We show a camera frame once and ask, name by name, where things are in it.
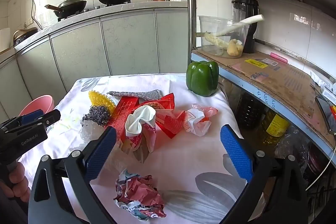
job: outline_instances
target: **yellow bottle label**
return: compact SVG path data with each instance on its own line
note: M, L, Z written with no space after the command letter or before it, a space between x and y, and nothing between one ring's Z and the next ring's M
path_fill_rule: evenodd
M289 122L276 114L266 132L274 137L281 137L286 132L288 126Z
M267 64L264 64L264 63L262 63L262 62L259 62L259 61L257 61L257 60L254 60L254 59L248 59L248 60L245 60L245 62L250 63L250 64L252 64L252 65L255 65L255 66L257 66L257 67L259 67L259 68L261 68L261 69L264 69L264 68L268 67Z

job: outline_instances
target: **finger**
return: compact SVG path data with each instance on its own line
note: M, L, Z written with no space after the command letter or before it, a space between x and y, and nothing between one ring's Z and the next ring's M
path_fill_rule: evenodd
M8 198L13 198L14 197L13 191L6 184L4 184L2 181L0 181L0 188L1 188L2 192L5 194L6 197L8 197Z
M14 185L13 187L14 195L19 198L27 191L27 188L28 188L28 179L24 177L21 182Z
M27 191L21 196L21 200L23 202L28 202L30 197L30 188L27 189Z
M25 177L25 167L18 162L16 168L9 174L11 183L19 183Z

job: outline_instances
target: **white cable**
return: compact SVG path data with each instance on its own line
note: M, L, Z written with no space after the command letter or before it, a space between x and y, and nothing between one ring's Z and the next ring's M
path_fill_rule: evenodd
M313 183L312 184L310 184L308 187L307 187L307 189L306 189L306 191L310 188L310 187L312 187L312 185L322 176L322 174L324 173L324 171L328 168L328 166L329 166L329 164L331 163L331 160L333 159L333 156L335 155L335 151L336 151L336 145L335 145L335 149L334 149L334 152L333 152L333 154L332 154L332 156L331 156L331 158L330 158L330 160L329 160L329 162L328 162L328 164L327 164L327 166L324 168L324 170L322 171L322 173L313 181Z

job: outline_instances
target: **screw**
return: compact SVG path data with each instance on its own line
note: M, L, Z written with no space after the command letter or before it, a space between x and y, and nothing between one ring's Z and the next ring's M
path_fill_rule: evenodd
M264 151L261 151L261 150L258 150L258 151L256 152L256 154L257 154L257 156L260 157L260 158L262 158L262 157L265 156L265 152L264 152Z
M47 161L49 159L49 156L48 155L44 155L42 158L41 158L41 161Z
M289 156L288 156L288 159L289 159L290 161L295 161L295 157L294 157L293 155L289 155Z
M74 157L74 158L77 158L79 155L81 154L81 152L79 150L75 150L71 153L71 155Z

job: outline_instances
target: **pink bowl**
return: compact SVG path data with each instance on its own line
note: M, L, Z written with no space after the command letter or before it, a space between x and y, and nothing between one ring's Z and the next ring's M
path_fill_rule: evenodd
M31 101L23 110L19 116L32 113L41 109L43 113L48 113L54 109L54 99L50 95L43 95Z

